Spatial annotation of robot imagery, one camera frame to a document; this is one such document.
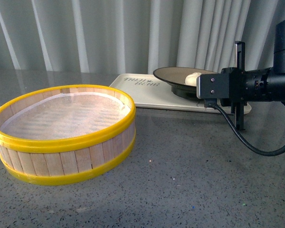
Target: speckled stone table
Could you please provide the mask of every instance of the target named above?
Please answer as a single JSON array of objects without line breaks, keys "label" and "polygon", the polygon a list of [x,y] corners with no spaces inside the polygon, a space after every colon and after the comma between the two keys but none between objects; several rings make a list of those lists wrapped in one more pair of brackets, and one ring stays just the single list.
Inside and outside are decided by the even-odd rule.
[{"label": "speckled stone table", "polygon": [[[31,91],[110,85],[117,75],[0,70],[0,105]],[[285,144],[285,108],[250,103],[243,135]],[[285,228],[285,153],[247,149],[219,114],[137,109],[136,143],[113,170],[64,186],[10,176],[0,161],[0,228]]]}]

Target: white dough ball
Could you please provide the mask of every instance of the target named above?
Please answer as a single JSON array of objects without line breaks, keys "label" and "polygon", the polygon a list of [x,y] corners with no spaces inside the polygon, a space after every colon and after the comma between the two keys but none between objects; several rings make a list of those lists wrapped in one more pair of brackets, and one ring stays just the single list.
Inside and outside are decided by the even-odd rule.
[{"label": "white dough ball", "polygon": [[185,84],[189,86],[196,86],[196,79],[200,76],[200,72],[195,72],[186,77]]}]

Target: white mesh screen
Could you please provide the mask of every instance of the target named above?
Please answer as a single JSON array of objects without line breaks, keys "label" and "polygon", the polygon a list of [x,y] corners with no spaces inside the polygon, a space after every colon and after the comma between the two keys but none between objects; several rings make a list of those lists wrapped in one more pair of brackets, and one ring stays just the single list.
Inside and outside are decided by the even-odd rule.
[{"label": "white mesh screen", "polygon": [[102,93],[59,94],[23,109],[0,130],[25,139],[70,138],[109,127],[129,111],[120,100]]}]

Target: white curtain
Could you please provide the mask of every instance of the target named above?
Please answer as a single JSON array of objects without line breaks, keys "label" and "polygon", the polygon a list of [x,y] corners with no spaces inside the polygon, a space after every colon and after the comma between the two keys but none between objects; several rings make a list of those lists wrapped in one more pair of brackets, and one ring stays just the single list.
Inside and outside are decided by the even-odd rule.
[{"label": "white curtain", "polygon": [[285,0],[0,0],[0,68],[151,74],[219,72],[246,42],[246,70],[271,67]]}]

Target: wooden slat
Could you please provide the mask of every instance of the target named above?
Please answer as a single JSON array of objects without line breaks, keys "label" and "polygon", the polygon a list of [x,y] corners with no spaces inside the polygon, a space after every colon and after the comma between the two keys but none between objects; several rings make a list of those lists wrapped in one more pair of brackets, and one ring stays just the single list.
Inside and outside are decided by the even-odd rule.
[{"label": "wooden slat", "polygon": [[70,93],[70,88],[64,88],[64,89],[61,89],[60,91],[63,94],[69,94]]},{"label": "wooden slat", "polygon": [[109,89],[95,88],[95,92],[114,96],[114,91]]},{"label": "wooden slat", "polygon": [[83,148],[75,151],[77,167],[79,172],[90,170],[92,168],[89,148]]},{"label": "wooden slat", "polygon": [[23,172],[18,152],[11,149],[8,149],[8,152],[10,155],[11,162],[13,163],[14,169],[19,172]]},{"label": "wooden slat", "polygon": [[78,88],[70,88],[70,93],[78,93]]},{"label": "wooden slat", "polygon": [[104,161],[109,162],[114,158],[114,143],[113,139],[103,142]]},{"label": "wooden slat", "polygon": [[14,166],[13,166],[13,163],[11,162],[8,149],[0,145],[0,153],[1,153],[2,159],[7,163],[8,166],[10,166],[13,169]]},{"label": "wooden slat", "polygon": [[55,96],[55,95],[61,94],[61,91],[60,89],[56,89],[56,90],[51,90],[51,93],[52,93],[52,96]]},{"label": "wooden slat", "polygon": [[50,176],[65,175],[63,172],[59,153],[45,153],[44,156],[47,162],[47,168]]},{"label": "wooden slat", "polygon": [[36,175],[49,176],[48,166],[44,154],[31,153],[30,156],[35,167]]},{"label": "wooden slat", "polygon": [[60,157],[65,175],[78,173],[76,156],[74,151],[60,153]]},{"label": "wooden slat", "polygon": [[21,110],[25,109],[27,107],[26,100],[22,99],[17,101],[16,103],[13,103],[10,105],[10,108],[13,112],[13,114],[17,114]]},{"label": "wooden slat", "polygon": [[94,92],[94,88],[79,87],[78,92]]},{"label": "wooden slat", "polygon": [[114,146],[114,157],[117,157],[121,152],[123,152],[122,133],[113,138],[113,146]]},{"label": "wooden slat", "polygon": [[18,152],[23,172],[26,174],[36,175],[34,164],[30,153]]},{"label": "wooden slat", "polygon": [[135,134],[135,120],[133,120],[133,122],[130,125],[130,141],[133,140]]},{"label": "wooden slat", "polygon": [[2,126],[2,124],[7,121],[9,118],[11,118],[13,116],[13,111],[10,108],[10,106],[8,106],[6,109],[4,109],[1,113],[0,113],[0,127]]},{"label": "wooden slat", "polygon": [[92,168],[96,168],[97,166],[104,164],[105,158],[104,158],[102,143],[90,146],[89,150],[90,150]]},{"label": "wooden slat", "polygon": [[44,100],[43,94],[35,94],[33,96],[29,96],[27,98],[24,99],[24,102],[26,104],[26,107],[29,107],[39,101]]},{"label": "wooden slat", "polygon": [[47,99],[47,98],[53,96],[52,91],[46,91],[46,92],[42,93],[42,96],[44,99]]},{"label": "wooden slat", "polygon": [[128,148],[130,145],[130,126],[122,132],[122,145],[123,145],[123,151]]},{"label": "wooden slat", "polygon": [[120,100],[121,94],[119,92],[114,91],[114,97],[116,97],[118,100]]}]

